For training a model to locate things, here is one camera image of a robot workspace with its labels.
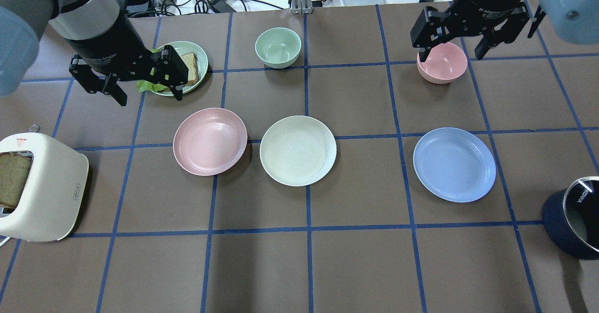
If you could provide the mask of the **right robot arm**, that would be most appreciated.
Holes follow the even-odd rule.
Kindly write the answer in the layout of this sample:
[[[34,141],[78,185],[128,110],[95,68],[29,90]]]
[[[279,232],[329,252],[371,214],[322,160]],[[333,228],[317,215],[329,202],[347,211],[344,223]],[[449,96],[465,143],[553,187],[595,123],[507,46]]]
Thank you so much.
[[[426,6],[410,31],[411,43],[425,62],[441,43],[463,36],[482,36],[475,48],[480,60],[501,43],[513,43],[528,22],[531,37],[548,17],[563,41],[593,45],[599,40],[599,0],[452,0],[443,12]]]

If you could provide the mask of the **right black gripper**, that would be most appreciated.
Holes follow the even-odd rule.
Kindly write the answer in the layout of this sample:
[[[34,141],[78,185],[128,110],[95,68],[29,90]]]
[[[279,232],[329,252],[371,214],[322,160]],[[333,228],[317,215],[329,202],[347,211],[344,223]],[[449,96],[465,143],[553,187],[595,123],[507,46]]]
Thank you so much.
[[[410,31],[411,44],[425,62],[433,47],[463,36],[482,36],[475,47],[475,57],[482,60],[488,51],[501,43],[513,43],[531,19],[524,2],[507,4],[488,0],[453,0],[443,12],[425,6]]]

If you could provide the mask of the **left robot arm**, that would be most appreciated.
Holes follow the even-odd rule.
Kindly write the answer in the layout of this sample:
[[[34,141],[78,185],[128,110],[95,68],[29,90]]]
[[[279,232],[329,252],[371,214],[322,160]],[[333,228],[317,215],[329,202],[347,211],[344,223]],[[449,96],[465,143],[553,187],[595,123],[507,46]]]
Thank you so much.
[[[144,46],[117,0],[1,0],[2,97],[12,94],[36,61],[51,26],[73,48],[69,72],[89,94],[128,97],[120,81],[144,80],[167,87],[178,101],[188,68],[172,46]]]

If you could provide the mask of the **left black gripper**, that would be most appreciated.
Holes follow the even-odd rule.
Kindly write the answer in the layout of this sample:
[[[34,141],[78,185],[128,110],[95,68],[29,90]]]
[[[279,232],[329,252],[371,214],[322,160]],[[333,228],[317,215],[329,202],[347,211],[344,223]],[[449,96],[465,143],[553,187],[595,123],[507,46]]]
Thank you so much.
[[[121,81],[147,80],[169,87],[182,101],[188,83],[188,67],[172,46],[145,47],[136,32],[107,32],[88,40],[69,40],[75,50],[69,72],[90,93],[110,95],[120,106],[128,96]]]

